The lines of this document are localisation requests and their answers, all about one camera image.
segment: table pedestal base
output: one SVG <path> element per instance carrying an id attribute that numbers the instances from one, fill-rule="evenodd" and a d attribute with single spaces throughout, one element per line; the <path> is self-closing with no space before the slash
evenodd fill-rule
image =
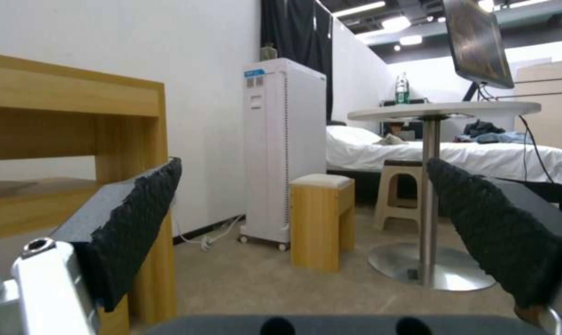
<path id="1" fill-rule="evenodd" d="M 421 284 L 420 252 L 415 243 L 378 246 L 368 254 L 368 262 L 380 273 L 400 282 Z M 445 291 L 480 290 L 495 282 L 467 253 L 441 247 L 436 248 L 433 277 L 429 287 Z"/>

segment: carpet floor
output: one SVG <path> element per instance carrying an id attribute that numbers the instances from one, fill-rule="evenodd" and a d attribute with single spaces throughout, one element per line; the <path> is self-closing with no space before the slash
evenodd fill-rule
<path id="1" fill-rule="evenodd" d="M 367 260 L 379 244 L 417 241 L 417 225 L 389 221 L 373 227 L 373 208 L 357 208 L 355 250 L 341 256 L 341 271 L 292 268 L 289 252 L 262 243 L 240 244 L 238 227 L 209 252 L 198 244 L 174 247 L 178 312 L 192 314 L 475 314 L 515 317 L 513 298 L 496 284 L 447 292 L 402 284 Z M 454 227 L 441 222 L 438 244 L 465 250 Z"/>

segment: cushioned stool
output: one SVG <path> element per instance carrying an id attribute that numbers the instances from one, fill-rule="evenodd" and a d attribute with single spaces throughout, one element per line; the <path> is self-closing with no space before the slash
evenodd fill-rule
<path id="1" fill-rule="evenodd" d="M 417 199 L 399 199 L 397 197 L 397 176 L 408 174 L 415 179 Z M 414 220 L 421 231 L 422 209 L 418 199 L 422 196 L 422 162 L 421 161 L 385 161 L 381 172 L 381 182 L 376 200 L 376 227 L 383 230 L 387 218 Z"/>
<path id="2" fill-rule="evenodd" d="M 353 250 L 355 183 L 332 174 L 309 174 L 291 186 L 291 264 L 339 271 L 341 250 Z"/>

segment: metal table leg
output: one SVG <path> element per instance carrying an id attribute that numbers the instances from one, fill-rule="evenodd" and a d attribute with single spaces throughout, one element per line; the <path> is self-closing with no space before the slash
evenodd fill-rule
<path id="1" fill-rule="evenodd" d="M 424 120 L 422 199 L 419 246 L 413 243 L 378 246 L 368 255 L 368 261 L 379 272 L 426 288 L 447 291 L 472 291 L 489 288 L 494 278 L 483 272 L 467 253 L 451 248 L 436 247 L 438 197 L 428 180 L 426 163 L 439 157 L 440 119 Z"/>

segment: white stool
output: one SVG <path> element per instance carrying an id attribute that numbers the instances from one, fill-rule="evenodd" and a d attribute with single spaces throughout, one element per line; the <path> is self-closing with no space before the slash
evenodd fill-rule
<path id="1" fill-rule="evenodd" d="M 397 178 L 399 174 L 408 174 L 415 179 L 417 199 L 399 199 L 397 197 Z M 385 161 L 376 200 L 376 227 L 383 230 L 387 218 L 402 218 L 417 222 L 418 229 L 421 231 L 422 209 L 419 205 L 421 196 L 421 161 Z"/>

